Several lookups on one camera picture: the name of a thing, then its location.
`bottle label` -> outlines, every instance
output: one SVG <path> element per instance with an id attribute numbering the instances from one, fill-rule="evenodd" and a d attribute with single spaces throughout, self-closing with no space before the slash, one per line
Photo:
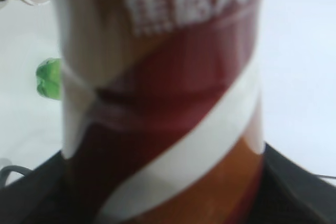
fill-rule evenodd
<path id="1" fill-rule="evenodd" d="M 259 2 L 70 0 L 62 152 L 73 194 L 97 220 L 242 215 L 264 151 Z"/>

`white stripe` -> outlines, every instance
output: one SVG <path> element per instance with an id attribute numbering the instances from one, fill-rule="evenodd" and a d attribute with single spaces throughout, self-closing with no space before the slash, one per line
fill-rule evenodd
<path id="1" fill-rule="evenodd" d="M 118 187 L 100 216 L 113 223 L 138 216 L 176 196 L 218 164 L 239 140 L 255 110 L 260 93 L 257 66 L 253 57 L 204 120 Z"/>

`white background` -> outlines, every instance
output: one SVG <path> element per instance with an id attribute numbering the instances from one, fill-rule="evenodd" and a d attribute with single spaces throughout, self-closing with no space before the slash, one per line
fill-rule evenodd
<path id="1" fill-rule="evenodd" d="M 336 176 L 336 0 L 264 0 L 257 53 L 265 139 L 307 170 Z M 0 10 L 0 160 L 35 168 L 61 148 L 60 103 L 36 95 L 58 57 L 51 5 Z"/>
<path id="2" fill-rule="evenodd" d="M 336 0 L 264 0 L 260 23 L 266 140 L 336 176 Z"/>

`red stripe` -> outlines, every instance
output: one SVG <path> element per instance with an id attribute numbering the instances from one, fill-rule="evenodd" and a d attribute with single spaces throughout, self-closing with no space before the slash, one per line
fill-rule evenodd
<path id="1" fill-rule="evenodd" d="M 69 161 L 85 205 L 97 211 L 121 182 L 192 130 L 240 74 L 252 54 L 256 13 L 215 29 L 226 16 L 176 34 L 98 90 Z"/>

